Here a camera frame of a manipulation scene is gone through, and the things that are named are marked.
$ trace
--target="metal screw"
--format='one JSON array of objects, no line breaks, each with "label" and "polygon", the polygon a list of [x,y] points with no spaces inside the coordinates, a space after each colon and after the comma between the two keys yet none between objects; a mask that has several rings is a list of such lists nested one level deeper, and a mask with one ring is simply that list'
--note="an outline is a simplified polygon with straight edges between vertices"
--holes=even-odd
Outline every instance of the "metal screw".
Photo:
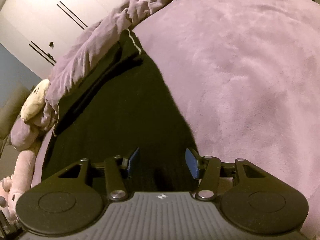
[{"label": "metal screw", "polygon": [[200,198],[207,199],[207,198],[213,197],[214,193],[211,190],[204,189],[204,190],[200,190],[198,192],[198,195]]},{"label": "metal screw", "polygon": [[114,190],[110,193],[110,196],[115,199],[123,198],[125,196],[125,192],[123,190]]}]

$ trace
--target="black cloth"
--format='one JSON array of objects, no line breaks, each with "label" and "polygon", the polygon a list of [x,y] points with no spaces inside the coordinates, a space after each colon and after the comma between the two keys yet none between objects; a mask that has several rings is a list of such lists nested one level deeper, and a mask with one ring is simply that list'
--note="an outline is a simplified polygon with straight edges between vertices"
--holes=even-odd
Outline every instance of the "black cloth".
[{"label": "black cloth", "polygon": [[185,163],[196,149],[162,75],[131,31],[125,30],[77,89],[59,102],[56,137],[49,144],[42,180],[81,158],[92,163],[127,156],[140,147],[141,159],[128,191],[186,191],[197,182]]}]

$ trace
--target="wrinkled fabric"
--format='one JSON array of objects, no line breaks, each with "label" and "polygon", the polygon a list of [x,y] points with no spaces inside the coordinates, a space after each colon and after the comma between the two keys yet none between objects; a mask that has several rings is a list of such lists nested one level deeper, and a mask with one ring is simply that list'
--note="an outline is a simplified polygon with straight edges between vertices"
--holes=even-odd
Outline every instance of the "wrinkled fabric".
[{"label": "wrinkled fabric", "polygon": [[[42,180],[79,159],[101,163],[139,147],[139,161],[124,180],[129,194],[196,187],[184,164],[185,149],[196,149],[192,133],[132,31],[121,33],[81,86],[59,101],[59,111]],[[104,192],[105,184],[95,190]]]},{"label": "wrinkled fabric", "polygon": [[133,29],[199,153],[244,158],[302,192],[320,236],[320,5],[175,0]]},{"label": "wrinkled fabric", "polygon": [[123,0],[122,4],[113,9],[107,17],[86,29],[69,52],[58,59],[53,67],[43,111],[33,119],[34,122],[19,122],[14,125],[16,127],[11,138],[19,149],[28,149],[37,137],[38,131],[31,129],[30,125],[34,125],[41,131],[48,131],[54,125],[59,118],[60,98],[77,87],[111,46],[118,41],[123,30],[135,27],[171,1]]}]

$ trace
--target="bed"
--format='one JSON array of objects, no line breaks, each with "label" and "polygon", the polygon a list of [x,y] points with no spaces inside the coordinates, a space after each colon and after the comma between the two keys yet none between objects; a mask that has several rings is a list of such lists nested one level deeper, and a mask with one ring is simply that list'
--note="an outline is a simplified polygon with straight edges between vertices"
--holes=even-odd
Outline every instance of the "bed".
[{"label": "bed", "polygon": [[188,143],[224,162],[245,158],[302,192],[301,231],[320,236],[320,5],[311,0],[124,0],[57,61],[44,109],[13,127],[19,150],[43,137],[32,187],[61,158],[45,162],[60,100],[126,29],[159,69]]}]

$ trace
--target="ribbed gray surface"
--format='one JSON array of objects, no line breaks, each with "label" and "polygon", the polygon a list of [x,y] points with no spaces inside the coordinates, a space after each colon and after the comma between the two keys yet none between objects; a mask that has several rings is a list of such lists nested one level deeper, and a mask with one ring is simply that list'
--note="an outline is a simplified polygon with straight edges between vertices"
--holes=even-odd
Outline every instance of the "ribbed gray surface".
[{"label": "ribbed gray surface", "polygon": [[[210,202],[195,200],[187,192],[134,194],[123,203],[112,203],[92,227],[56,240],[306,240],[298,232],[263,237],[233,227]],[[26,233],[21,240],[47,237]]]}]

